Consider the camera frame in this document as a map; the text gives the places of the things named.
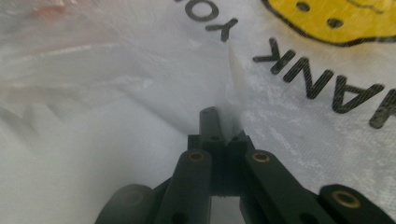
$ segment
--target white plastic bag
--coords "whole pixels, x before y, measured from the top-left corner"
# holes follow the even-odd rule
[[[171,176],[212,105],[307,189],[347,185],[396,218],[396,118],[378,110],[394,108],[396,43],[323,43],[264,3],[2,2],[1,223],[93,223],[117,189]],[[307,89],[295,64],[328,82]],[[243,223],[237,199],[212,206]]]

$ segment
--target crumpled plastic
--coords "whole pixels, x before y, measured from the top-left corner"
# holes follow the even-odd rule
[[[396,87],[396,44],[306,38],[259,0],[213,1],[219,15],[197,21],[189,2],[0,3],[1,223],[93,223],[117,189],[171,176],[199,111],[213,105],[227,138],[245,130],[307,189],[347,185],[396,218],[396,119],[369,123]],[[207,28],[232,19],[228,34]],[[253,60],[273,54],[270,39],[281,56],[295,52],[278,74],[276,62]],[[283,80],[301,58],[314,83],[333,71],[315,99],[301,74]],[[336,113],[338,76],[384,90]],[[214,198],[212,222],[244,223],[238,210],[236,198]]]

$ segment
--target yellow smiley face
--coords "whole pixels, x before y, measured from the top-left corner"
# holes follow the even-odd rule
[[[262,1],[299,34],[321,42],[396,42],[396,0]]]

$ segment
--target brass insert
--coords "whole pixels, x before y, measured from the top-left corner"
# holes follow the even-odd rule
[[[262,152],[256,152],[252,155],[253,160],[258,162],[268,162],[270,157]]]
[[[332,193],[332,197],[341,205],[348,208],[359,208],[361,207],[361,201],[352,194],[344,190],[336,190]]]
[[[202,154],[201,152],[192,152],[189,155],[189,158],[191,161],[201,161],[204,159],[204,154]]]

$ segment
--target screw hole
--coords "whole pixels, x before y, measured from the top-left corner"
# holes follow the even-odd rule
[[[303,12],[307,12],[311,9],[311,7],[306,2],[298,2],[296,6],[298,9],[300,9],[300,11]]]
[[[304,224],[318,224],[318,220],[314,216],[312,216],[311,214],[308,214],[308,213],[300,214],[300,220]]]
[[[348,207],[348,208],[359,208],[361,207],[361,201],[357,199],[352,194],[344,191],[344,190],[337,190],[332,193],[332,197],[341,205]]]
[[[172,223],[174,224],[186,224],[189,222],[189,217],[184,213],[174,213],[172,215]]]
[[[256,152],[253,154],[253,160],[259,162],[268,162],[270,160],[270,157],[262,152]]]

